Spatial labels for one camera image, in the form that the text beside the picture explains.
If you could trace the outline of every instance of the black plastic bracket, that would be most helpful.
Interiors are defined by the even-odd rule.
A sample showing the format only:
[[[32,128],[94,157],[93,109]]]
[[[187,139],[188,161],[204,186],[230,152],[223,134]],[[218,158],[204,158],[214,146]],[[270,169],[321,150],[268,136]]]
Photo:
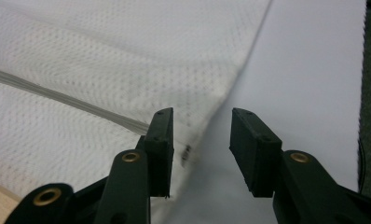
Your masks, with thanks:
[[[148,224],[150,197],[170,196],[173,109],[157,112],[136,149],[116,155],[110,175],[73,193],[63,183],[29,193],[7,224]]]
[[[255,197],[272,197],[280,224],[371,223],[371,199],[339,186],[303,151],[282,141],[254,113],[234,108],[230,150]]]

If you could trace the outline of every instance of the white fabric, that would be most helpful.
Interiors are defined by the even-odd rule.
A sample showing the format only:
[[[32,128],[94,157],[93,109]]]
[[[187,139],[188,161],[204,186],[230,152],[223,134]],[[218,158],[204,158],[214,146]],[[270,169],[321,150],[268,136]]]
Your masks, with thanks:
[[[195,152],[245,63],[268,3],[0,1],[0,70],[145,123],[154,112],[173,107],[175,199],[187,173],[181,154],[186,146]],[[118,150],[136,143],[121,127],[44,97],[0,84],[0,99],[0,164],[6,164],[0,165],[0,184],[21,196],[48,181],[85,187],[108,173]],[[53,135],[61,132],[68,135]],[[29,155],[39,148],[45,150],[34,160]],[[9,157],[12,151],[18,156]],[[85,159],[77,157],[84,152]],[[43,169],[52,157],[62,158],[52,165],[61,170]],[[84,179],[79,163],[63,158],[84,162],[94,175]],[[33,181],[9,167],[34,174]],[[153,220],[162,217],[153,214]]]

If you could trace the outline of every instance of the brass screw insert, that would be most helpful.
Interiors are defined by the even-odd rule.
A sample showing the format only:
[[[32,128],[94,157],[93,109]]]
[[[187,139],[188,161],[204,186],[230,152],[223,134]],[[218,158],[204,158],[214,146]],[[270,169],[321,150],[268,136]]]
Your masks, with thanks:
[[[309,157],[303,153],[295,152],[290,155],[291,159],[302,162],[302,163],[307,163],[309,162]]]
[[[126,162],[138,161],[140,159],[139,153],[129,152],[122,156],[122,160]]]
[[[50,188],[41,191],[34,197],[34,205],[44,206],[57,201],[62,195],[62,191],[58,188]]]

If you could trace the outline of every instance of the perforated fabric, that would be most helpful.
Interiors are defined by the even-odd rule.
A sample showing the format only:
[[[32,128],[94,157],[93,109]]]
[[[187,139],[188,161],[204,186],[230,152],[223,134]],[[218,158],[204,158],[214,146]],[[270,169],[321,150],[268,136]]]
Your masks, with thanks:
[[[186,147],[192,148],[191,153],[196,151],[210,117],[246,61],[268,2],[0,1],[0,70],[145,123],[161,108],[173,107],[175,194],[187,173],[181,165],[182,152]],[[95,174],[98,178],[107,174],[115,150],[133,148],[136,143],[132,133],[107,120],[28,92],[8,91],[10,87],[0,84],[0,99],[10,101],[0,104],[0,116],[7,111],[9,118],[17,120],[8,125],[0,119],[0,162],[31,175],[32,182],[13,178],[0,165],[0,184],[21,196],[43,182],[61,178],[81,188],[95,177],[83,179],[71,172],[79,170],[76,162],[70,164],[72,155],[85,150],[99,153],[96,157],[102,161],[97,162],[105,161],[104,168],[85,159],[87,170],[100,170]],[[95,123],[102,128],[90,130]],[[41,132],[46,126],[50,128]],[[61,153],[55,150],[60,130],[69,134],[68,140],[62,139]],[[107,134],[105,141],[100,132]],[[11,150],[18,151],[18,156],[9,157]],[[37,150],[68,155],[69,160],[56,161],[61,170],[34,170],[30,162],[35,161],[29,156]],[[63,169],[68,169],[67,177],[59,178]],[[152,204],[161,206],[160,201]],[[153,220],[159,220],[157,217],[153,214]]]

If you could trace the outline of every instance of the white sheet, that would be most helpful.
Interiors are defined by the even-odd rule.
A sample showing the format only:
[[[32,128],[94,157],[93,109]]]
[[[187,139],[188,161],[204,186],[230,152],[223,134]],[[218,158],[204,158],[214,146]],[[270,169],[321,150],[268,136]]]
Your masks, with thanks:
[[[255,112],[283,149],[314,155],[357,190],[365,1],[272,1],[251,57],[201,143],[200,163],[168,224],[277,223],[229,151],[231,109]]]

